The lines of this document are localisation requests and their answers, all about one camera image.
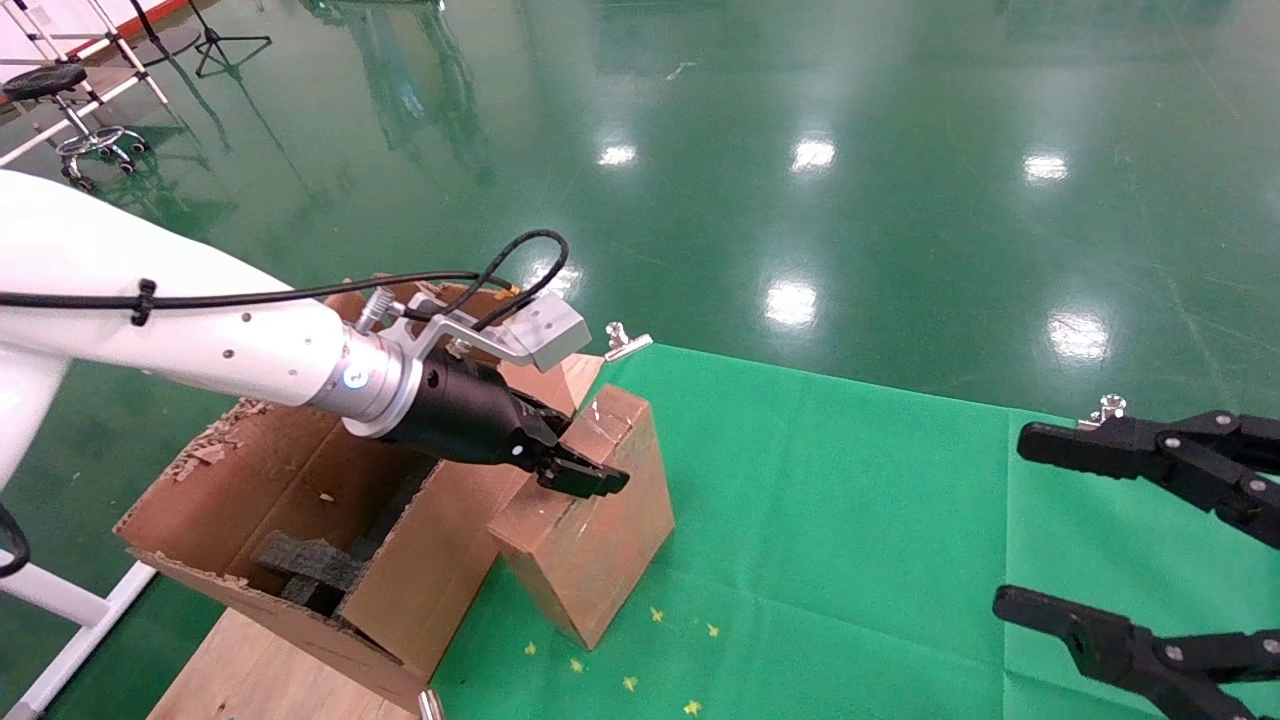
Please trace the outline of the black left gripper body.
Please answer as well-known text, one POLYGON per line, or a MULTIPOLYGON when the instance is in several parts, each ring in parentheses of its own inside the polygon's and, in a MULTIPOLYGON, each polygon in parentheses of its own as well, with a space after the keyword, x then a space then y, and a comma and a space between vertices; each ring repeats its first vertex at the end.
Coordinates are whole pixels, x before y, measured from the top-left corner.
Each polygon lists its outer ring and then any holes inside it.
POLYGON ((534 397, 511 388, 494 366, 426 357, 419 388, 385 442, 440 460, 532 471, 550 447, 524 433, 518 398, 534 397))

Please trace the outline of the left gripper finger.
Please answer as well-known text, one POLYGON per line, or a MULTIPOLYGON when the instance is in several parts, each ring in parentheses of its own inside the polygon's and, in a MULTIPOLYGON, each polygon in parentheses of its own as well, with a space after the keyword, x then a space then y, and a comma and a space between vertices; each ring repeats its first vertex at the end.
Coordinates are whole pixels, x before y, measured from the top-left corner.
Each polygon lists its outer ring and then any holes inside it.
POLYGON ((536 443, 556 446, 572 423, 570 414, 538 398, 518 398, 524 433, 536 443))
POLYGON ((575 498, 617 495, 631 475, 591 460, 567 445, 556 445, 538 455, 538 484, 575 498))

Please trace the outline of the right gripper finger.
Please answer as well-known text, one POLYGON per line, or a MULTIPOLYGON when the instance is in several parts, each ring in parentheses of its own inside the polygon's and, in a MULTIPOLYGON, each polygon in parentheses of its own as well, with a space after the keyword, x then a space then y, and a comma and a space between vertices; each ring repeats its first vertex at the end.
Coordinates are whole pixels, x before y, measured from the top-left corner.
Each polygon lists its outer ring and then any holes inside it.
POLYGON ((1202 512, 1279 547, 1279 421, 1213 410, 1178 421, 1105 416, 1074 428, 1025 424, 1030 462, 1114 479, 1144 479, 1202 512))
POLYGON ((996 618, 1057 638, 1084 678, 1140 696, 1167 719, 1253 719, 1224 688, 1275 682, 1279 632, 1161 637, 1130 618, 1001 585, 996 618))

